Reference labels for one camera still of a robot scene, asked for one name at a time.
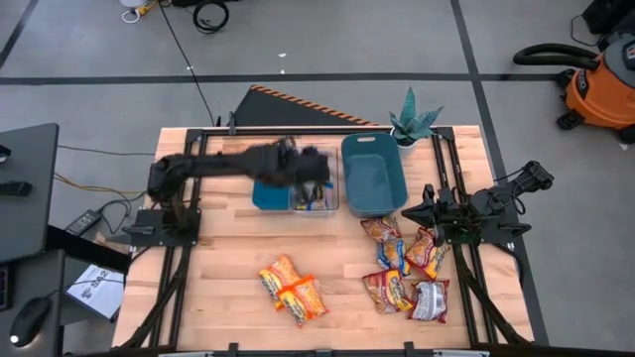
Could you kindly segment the red orange Maruchan noodle pack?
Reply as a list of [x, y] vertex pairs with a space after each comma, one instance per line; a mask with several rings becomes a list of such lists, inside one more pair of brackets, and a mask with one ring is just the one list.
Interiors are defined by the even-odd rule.
[[435, 234], [427, 228], [420, 227], [416, 240], [405, 254], [405, 260], [425, 279], [434, 281], [441, 270], [448, 245], [436, 245]]

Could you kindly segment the orange yellow Maruchan noodle pack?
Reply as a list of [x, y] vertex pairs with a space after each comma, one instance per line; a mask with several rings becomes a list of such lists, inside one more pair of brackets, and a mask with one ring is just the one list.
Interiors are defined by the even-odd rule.
[[318, 289], [315, 277], [307, 275], [277, 292], [278, 299], [293, 317], [297, 327], [329, 313]]
[[278, 292], [299, 281], [302, 276], [298, 273], [291, 258], [282, 254], [276, 261], [258, 272], [258, 278], [271, 297], [275, 309], [284, 307], [278, 298]]

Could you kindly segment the small blue container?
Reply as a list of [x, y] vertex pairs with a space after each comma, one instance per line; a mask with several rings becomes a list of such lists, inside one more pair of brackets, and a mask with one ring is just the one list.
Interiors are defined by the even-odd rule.
[[285, 211], [290, 209], [290, 189], [255, 181], [252, 203], [261, 210]]

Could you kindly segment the dark grey low desk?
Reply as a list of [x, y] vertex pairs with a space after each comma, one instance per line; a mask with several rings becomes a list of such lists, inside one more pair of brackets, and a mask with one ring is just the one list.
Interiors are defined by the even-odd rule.
[[[128, 255], [48, 226], [40, 238], [0, 233], [0, 265], [13, 268], [13, 305], [0, 311], [0, 357], [58, 357], [61, 348], [61, 310], [65, 258], [72, 257], [107, 270], [127, 274]], [[28, 301], [44, 298], [49, 310], [38, 333], [27, 344], [16, 346], [10, 330]]]

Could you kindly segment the black ramp with orange stripes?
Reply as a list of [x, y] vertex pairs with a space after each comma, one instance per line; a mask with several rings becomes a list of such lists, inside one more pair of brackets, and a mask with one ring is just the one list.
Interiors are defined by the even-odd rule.
[[231, 119], [236, 126], [376, 126], [361, 117], [259, 84], [249, 87]]

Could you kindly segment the black case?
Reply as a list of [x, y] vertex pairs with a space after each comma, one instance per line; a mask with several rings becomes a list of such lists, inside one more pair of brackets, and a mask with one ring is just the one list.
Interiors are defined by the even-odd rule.
[[635, 0], [592, 0], [581, 16], [589, 31], [599, 35], [614, 28], [633, 9]]

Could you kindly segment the black power adapter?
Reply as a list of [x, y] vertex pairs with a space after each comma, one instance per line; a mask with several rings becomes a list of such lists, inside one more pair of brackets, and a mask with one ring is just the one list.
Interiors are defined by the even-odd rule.
[[75, 236], [82, 236], [102, 219], [98, 210], [88, 209], [78, 216], [64, 231]]

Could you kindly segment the clear plastic bin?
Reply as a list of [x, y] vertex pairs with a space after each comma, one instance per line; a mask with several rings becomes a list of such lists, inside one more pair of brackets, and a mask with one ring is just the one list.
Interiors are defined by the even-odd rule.
[[330, 146], [315, 146], [315, 149], [322, 155], [327, 157], [327, 166], [329, 169], [329, 178], [325, 182], [331, 182], [333, 184], [333, 194], [332, 194], [332, 203], [330, 210], [323, 211], [300, 211], [294, 209], [294, 190], [297, 186], [292, 186], [290, 188], [290, 209], [295, 213], [300, 213], [303, 215], [331, 215], [334, 214], [339, 208], [339, 153], [337, 148]]

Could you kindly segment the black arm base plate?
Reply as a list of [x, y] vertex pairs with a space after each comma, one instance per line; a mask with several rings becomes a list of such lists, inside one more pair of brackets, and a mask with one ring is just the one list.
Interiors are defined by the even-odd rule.
[[197, 244], [201, 211], [140, 210], [133, 225], [107, 242], [133, 247], [191, 247]]
[[446, 241], [451, 244], [507, 244], [531, 228], [526, 223], [489, 219], [453, 223], [444, 229], [444, 234]]

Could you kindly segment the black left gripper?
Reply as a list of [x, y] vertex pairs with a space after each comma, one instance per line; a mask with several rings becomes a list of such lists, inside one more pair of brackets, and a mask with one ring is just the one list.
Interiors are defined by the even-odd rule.
[[313, 188], [314, 201], [326, 201], [330, 169], [328, 155], [316, 147], [308, 146], [299, 149], [293, 138], [287, 137], [275, 143], [277, 164], [275, 166], [275, 184], [298, 185], [297, 205], [310, 202], [310, 196], [304, 183], [317, 183]]

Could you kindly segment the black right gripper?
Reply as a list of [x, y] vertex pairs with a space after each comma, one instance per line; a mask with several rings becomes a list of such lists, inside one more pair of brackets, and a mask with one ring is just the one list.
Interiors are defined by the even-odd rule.
[[[428, 222], [429, 214], [423, 211], [429, 207], [427, 201], [404, 209], [402, 216], [414, 222]], [[443, 187], [438, 191], [437, 200], [433, 201], [433, 230], [435, 232], [435, 246], [440, 247], [445, 243], [455, 242], [460, 233], [459, 219], [461, 215], [460, 205], [456, 202], [453, 191]]]

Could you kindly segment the white printed paper sheet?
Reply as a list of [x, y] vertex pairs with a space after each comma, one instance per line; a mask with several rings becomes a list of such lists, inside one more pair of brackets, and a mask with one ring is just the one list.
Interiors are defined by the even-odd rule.
[[112, 320], [119, 311], [124, 294], [121, 273], [90, 265], [64, 293], [101, 316]]

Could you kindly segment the black computer mouse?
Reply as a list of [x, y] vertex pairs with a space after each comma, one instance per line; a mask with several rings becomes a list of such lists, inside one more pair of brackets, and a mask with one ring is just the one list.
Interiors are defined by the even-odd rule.
[[49, 316], [51, 305], [48, 297], [34, 297], [23, 305], [10, 328], [9, 340], [14, 347], [26, 347], [33, 342]]

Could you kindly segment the black aluminium rig frame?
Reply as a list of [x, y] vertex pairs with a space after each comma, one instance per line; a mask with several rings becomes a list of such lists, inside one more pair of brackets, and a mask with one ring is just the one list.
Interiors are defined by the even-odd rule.
[[[298, 144], [340, 148], [348, 133], [334, 134], [335, 127], [274, 127], [283, 134], [227, 136], [211, 129], [207, 152], [237, 152], [277, 139], [286, 132]], [[466, 190], [492, 186], [489, 158], [478, 126], [453, 128]], [[433, 144], [420, 141], [404, 164], [409, 193], [406, 207], [422, 200], [427, 182], [440, 186]], [[201, 182], [201, 237], [190, 255], [183, 298], [179, 351], [227, 352], [238, 343], [238, 352], [283, 350], [401, 350], [404, 342], [416, 349], [469, 347], [464, 313], [456, 281], [452, 252], [444, 258], [440, 277], [449, 279], [446, 323], [407, 319], [406, 312], [380, 314], [361, 278], [381, 269], [376, 247], [351, 215], [345, 194], [332, 214], [262, 212], [252, 204], [253, 183], [247, 178], [211, 178]], [[516, 264], [496, 247], [480, 245], [480, 258], [488, 292], [515, 330], [536, 340], [525, 299], [516, 276]], [[112, 345], [120, 346], [141, 324], [157, 298], [165, 248], [154, 248], [131, 267], [125, 297]], [[285, 310], [274, 305], [257, 279], [257, 273], [281, 254], [287, 254], [297, 270], [315, 276], [315, 284], [329, 309], [323, 317], [297, 327]]]

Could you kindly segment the black device on desk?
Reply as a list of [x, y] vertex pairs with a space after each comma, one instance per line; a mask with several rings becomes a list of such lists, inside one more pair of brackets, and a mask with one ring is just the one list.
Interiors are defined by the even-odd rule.
[[33, 186], [26, 181], [10, 180], [0, 182], [0, 196], [26, 197], [30, 194]]

